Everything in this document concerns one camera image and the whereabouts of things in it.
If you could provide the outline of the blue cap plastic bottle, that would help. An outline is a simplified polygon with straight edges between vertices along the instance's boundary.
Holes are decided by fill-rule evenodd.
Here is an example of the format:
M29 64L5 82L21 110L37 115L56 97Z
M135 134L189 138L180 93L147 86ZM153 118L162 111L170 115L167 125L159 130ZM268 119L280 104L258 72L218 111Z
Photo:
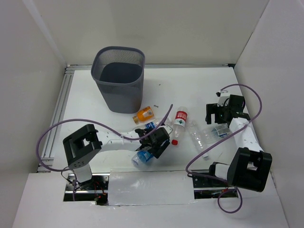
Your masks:
M141 155L141 151L138 151L131 159L132 165L134 167L136 167L137 169L143 171L149 168L151 160L153 159L153 157L151 159L145 159L142 155Z

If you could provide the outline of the clear unlabelled plastic bottle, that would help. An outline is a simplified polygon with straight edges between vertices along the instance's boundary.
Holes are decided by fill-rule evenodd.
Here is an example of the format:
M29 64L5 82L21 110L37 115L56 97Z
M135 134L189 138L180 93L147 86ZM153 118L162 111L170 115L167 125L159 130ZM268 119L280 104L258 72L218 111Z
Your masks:
M206 148L206 142L204 140L204 137L202 136L201 130L197 124L196 121L190 120L187 127L188 133L190 134L190 138L198 152L200 154L203 152Z

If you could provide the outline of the crushed blue label bottle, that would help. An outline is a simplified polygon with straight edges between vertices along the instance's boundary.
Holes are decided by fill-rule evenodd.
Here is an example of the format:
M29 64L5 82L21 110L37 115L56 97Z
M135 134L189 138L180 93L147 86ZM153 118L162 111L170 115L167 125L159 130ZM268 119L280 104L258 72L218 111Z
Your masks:
M143 125L143 129L154 129L157 125L161 123L163 118L155 118L153 120L148 121L148 123L145 123ZM170 118L166 118L165 121L163 122L163 125L171 125L172 121Z

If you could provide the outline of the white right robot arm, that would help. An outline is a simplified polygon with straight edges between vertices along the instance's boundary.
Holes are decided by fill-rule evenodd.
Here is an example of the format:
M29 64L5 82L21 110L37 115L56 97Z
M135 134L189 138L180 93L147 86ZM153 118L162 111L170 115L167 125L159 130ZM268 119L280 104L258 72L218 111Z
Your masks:
M225 180L228 185L262 192L271 168L272 156L263 151L249 126L250 117L244 113L245 98L229 92L217 92L217 103L206 105L206 123L227 124L237 145L230 165L214 162L209 167L208 183L218 186Z

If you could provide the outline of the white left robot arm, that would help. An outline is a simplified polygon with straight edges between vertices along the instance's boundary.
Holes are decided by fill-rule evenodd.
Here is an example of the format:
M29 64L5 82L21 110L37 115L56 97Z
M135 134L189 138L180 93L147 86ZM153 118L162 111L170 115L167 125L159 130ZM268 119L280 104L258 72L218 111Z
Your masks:
M100 152L127 150L144 151L159 158L170 144L173 129L162 124L157 129L136 129L124 133L132 140L126 140L113 132L98 132L93 124L87 124L63 140L69 169L76 175L81 190L94 184L90 161Z

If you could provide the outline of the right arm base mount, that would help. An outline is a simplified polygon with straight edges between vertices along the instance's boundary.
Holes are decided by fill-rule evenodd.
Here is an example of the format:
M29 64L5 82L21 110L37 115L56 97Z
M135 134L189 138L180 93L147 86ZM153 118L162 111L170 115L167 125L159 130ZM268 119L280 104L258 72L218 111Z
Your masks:
M209 179L206 177L193 176L187 174L192 179L194 189L194 199L216 199L221 193L226 192L222 195L222 198L238 198L238 193L233 187L228 187L222 181Z

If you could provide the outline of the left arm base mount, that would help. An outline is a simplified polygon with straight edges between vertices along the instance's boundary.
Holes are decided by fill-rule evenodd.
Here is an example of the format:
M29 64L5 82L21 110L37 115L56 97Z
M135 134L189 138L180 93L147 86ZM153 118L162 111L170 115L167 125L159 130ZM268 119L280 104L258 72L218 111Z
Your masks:
M75 182L75 175L68 174L63 201L89 201L98 206L107 206L110 173L93 173L92 178L93 182L80 188L79 183Z

